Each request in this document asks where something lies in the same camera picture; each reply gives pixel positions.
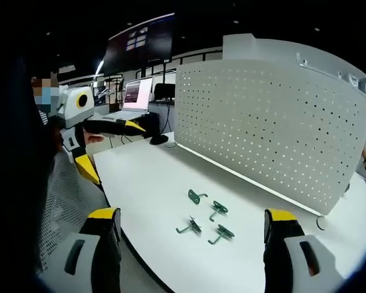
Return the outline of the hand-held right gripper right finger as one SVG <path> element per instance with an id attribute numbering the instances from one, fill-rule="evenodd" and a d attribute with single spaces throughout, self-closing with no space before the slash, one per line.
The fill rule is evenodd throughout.
<path id="1" fill-rule="evenodd" d="M 344 278 L 334 255 L 288 211 L 264 214 L 265 292 L 335 292 Z"/>

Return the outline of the person's left hand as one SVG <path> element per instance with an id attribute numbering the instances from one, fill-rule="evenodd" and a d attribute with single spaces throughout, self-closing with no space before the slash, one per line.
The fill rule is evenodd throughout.
<path id="1" fill-rule="evenodd" d="M 101 134 L 90 133 L 90 132 L 86 131 L 85 128 L 82 128 L 82 130 L 84 133 L 84 141 L 85 141 L 86 145 L 89 145 L 91 143 L 99 143 L 105 139 L 105 137 Z"/>

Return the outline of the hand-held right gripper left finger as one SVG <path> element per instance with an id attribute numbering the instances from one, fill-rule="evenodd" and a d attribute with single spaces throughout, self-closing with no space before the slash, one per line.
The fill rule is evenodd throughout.
<path id="1" fill-rule="evenodd" d="M 120 292 L 120 220 L 120 208 L 90 213 L 48 258 L 40 274 L 48 292 Z"/>

